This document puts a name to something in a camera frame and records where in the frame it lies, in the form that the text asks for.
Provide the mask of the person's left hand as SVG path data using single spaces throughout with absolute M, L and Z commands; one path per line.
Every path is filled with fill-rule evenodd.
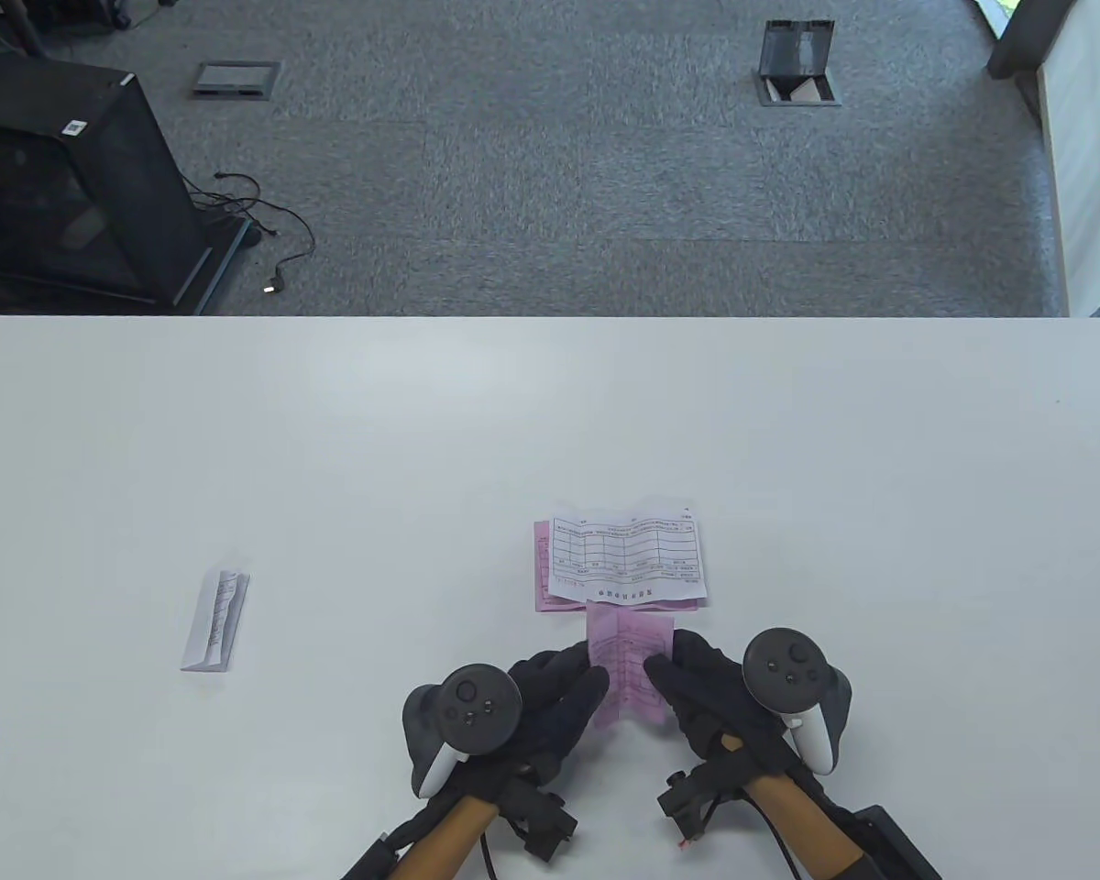
M 608 670 L 591 663 L 587 641 L 539 651 L 508 675 L 522 697 L 515 733 L 499 750 L 459 765 L 448 783 L 497 806 L 513 780 L 543 789 L 556 779 L 610 688 Z

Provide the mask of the person's right hand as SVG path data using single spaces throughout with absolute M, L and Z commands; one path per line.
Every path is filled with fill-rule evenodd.
M 694 754 L 723 776 L 721 787 L 748 787 L 788 776 L 812 798 L 822 784 L 785 741 L 785 725 L 744 685 L 743 666 L 701 634 L 673 632 L 671 656 L 645 659 L 644 671 L 676 715 Z

